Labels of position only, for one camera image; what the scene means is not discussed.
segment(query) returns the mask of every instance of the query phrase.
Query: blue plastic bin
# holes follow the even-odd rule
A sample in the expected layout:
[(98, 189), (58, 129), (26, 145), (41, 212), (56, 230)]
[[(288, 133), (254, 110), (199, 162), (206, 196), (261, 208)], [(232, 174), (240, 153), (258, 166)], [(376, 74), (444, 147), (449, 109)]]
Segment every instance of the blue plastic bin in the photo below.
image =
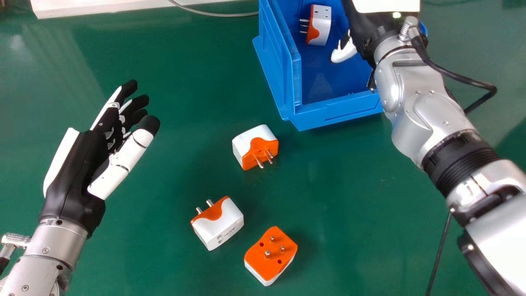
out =
[[(299, 19), (309, 18), (311, 4), (332, 7), (326, 46), (307, 45), (299, 33)], [(371, 67), (360, 55), (330, 62), (347, 28), (341, 0), (259, 0), (254, 47), (281, 119), (299, 131), (382, 112), (378, 94), (367, 89)]]

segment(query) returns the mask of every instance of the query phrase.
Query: metal bolt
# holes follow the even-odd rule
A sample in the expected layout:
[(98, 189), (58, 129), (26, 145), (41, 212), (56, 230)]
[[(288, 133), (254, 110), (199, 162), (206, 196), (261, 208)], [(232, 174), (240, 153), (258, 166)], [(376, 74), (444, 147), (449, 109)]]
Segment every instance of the metal bolt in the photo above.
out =
[(400, 34), (398, 34), (398, 40), (402, 42), (409, 41), (409, 28), (416, 27), (418, 25), (418, 19), (414, 16), (408, 16), (406, 17), (406, 20), (404, 21), (402, 25), (402, 29), (400, 29)]

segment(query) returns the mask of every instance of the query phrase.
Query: green table surface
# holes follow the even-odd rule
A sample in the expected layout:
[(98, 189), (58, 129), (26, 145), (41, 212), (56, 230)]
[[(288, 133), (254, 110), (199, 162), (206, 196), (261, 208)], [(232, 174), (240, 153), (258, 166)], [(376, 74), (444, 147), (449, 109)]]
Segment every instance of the green table surface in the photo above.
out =
[[(422, 7), (434, 60), (494, 82), (470, 115), (502, 157), (526, 169), (522, 1), (433, 0)], [(446, 218), (444, 198), (390, 140), (383, 115), (297, 132), (280, 119), (252, 46), (257, 18), (178, 8), (37, 20), (21, 1), (0, 13), (0, 231), (31, 235), (42, 181), (66, 129), (89, 128), (128, 79), (161, 129), (107, 200), (69, 295), (423, 295)], [(256, 2), (205, 6), (251, 10)], [(463, 106), (483, 92), (447, 81)], [(268, 124), (274, 165), (244, 172), (231, 139)], [(229, 195), (245, 226), (208, 252), (190, 219)], [(243, 257), (277, 225), (299, 246), (270, 287)], [(446, 241), (433, 295), (483, 295)]]

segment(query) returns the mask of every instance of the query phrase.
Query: robotic hand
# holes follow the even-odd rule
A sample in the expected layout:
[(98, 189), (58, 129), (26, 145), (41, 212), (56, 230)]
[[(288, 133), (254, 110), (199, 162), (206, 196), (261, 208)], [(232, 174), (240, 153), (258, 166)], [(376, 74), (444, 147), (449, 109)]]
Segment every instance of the robotic hand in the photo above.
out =
[[(431, 61), (419, 32), (419, 0), (342, 3), (350, 28), (331, 60), (359, 53), (369, 62), (393, 144), (446, 198), (464, 228), (459, 248), (488, 294), (526, 295), (526, 175), (498, 157), (466, 118), (497, 89)], [(442, 75), (489, 93), (462, 110)]]
[(35, 233), (2, 237), (0, 273), (16, 248), (25, 252), (0, 281), (0, 296), (58, 296), (69, 288), (86, 239), (103, 218), (106, 198), (159, 130), (159, 119), (144, 109), (147, 95), (124, 102), (136, 90), (135, 80), (120, 86), (89, 131), (67, 130), (44, 179), (45, 203)]

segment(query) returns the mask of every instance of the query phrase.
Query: orange and white plug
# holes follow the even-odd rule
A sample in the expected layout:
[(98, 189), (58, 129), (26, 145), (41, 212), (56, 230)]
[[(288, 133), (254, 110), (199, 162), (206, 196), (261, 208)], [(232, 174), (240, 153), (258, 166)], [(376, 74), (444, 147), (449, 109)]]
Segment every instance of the orange and white plug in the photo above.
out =
[(197, 207), (197, 216), (190, 221), (201, 242), (211, 251), (236, 234), (244, 224), (243, 214), (232, 199), (224, 196), (216, 203), (207, 200), (209, 208)]
[(278, 155), (279, 141), (266, 124), (258, 125), (237, 135), (232, 140), (232, 150), (239, 165), (244, 171), (263, 163), (272, 164), (274, 156)]
[(298, 245), (279, 227), (269, 228), (245, 254), (245, 267), (264, 286), (273, 284), (291, 264)]

